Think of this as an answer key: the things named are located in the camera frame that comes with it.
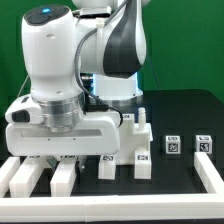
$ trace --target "qr code sticker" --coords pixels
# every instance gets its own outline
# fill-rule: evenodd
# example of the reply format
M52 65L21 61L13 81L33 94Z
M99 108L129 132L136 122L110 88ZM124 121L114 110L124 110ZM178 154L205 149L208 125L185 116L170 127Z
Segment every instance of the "qr code sticker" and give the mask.
M199 140L201 140L201 141L208 141L209 137L208 136L200 136Z
M38 158L40 158L40 156L30 156L29 158L31 158L31 159L38 159Z
M149 160L149 157L145 155L138 155L138 160Z
M201 152L209 152L209 143L200 143Z
M65 158L66 159L73 159L73 158L75 158L75 156L67 155L67 156L65 156Z
M169 140L169 141L177 141L177 140L178 140L178 137L176 137L176 136L171 136L171 137L168 137L168 140Z
M169 144L168 145L168 151L169 152L178 152L178 144Z
M104 161L113 161L114 160L114 157L113 156L104 156L103 157L103 160Z

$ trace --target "blue indicator light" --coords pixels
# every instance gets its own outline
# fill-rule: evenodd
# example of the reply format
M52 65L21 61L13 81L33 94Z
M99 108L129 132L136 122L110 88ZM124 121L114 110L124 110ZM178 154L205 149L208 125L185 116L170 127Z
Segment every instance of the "blue indicator light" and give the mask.
M51 12L51 9L49 9L49 8L45 8L45 9L42 9L42 13L49 13L49 12Z

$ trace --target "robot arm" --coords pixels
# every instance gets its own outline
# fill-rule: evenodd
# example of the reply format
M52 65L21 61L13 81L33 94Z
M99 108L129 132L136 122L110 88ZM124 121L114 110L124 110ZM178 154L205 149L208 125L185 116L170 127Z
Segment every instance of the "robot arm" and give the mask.
M96 1L96 5L102 6L102 2ZM119 150L118 114L111 111L85 114L85 88L80 80L80 72L128 78L145 60L142 1L111 3L113 8L116 4L118 7L109 18L74 17L68 7L60 5L38 7L23 17L23 52L31 94L18 98L6 112L10 123L6 138L12 154L102 155ZM70 142L74 138L71 133L84 135L80 141ZM13 136L18 137L17 145ZM108 136L110 147L105 148ZM53 139L51 144L45 142L49 139ZM98 147L91 152L93 144Z
M113 9L116 9L118 5L122 2L121 0L72 0L77 8L97 8L110 6ZM150 0L141 0L142 6L147 5Z

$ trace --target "white block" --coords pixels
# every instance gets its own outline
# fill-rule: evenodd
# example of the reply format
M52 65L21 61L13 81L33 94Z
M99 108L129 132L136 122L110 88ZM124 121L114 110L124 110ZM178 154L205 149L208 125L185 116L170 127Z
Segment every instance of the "white block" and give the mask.
M137 149L135 151L135 179L151 179L152 161L150 151Z
M19 157L9 157L0 169L0 198L3 198L9 189L9 181L20 166Z
M210 135L196 135L196 151L212 154L212 137Z
M166 136L166 154L181 154L180 136Z
M60 161L51 180L52 197L69 197L76 179L76 157L65 157Z
M195 152L194 167L208 193L224 193L224 182L205 152Z
M31 195L44 168L42 158L27 157L9 182L12 198L27 198Z
M116 173L116 158L113 155L100 157L99 162L99 179L115 180Z

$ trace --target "green backdrop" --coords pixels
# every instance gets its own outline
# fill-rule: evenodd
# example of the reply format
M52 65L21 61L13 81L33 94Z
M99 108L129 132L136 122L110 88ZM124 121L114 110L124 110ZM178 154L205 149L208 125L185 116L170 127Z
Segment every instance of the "green backdrop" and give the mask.
M1 0L0 116L26 77L22 16L48 3L73 7L70 0ZM162 90L206 89L224 102L224 0L152 0L143 9L143 23ZM140 86L159 89L148 60L140 71Z

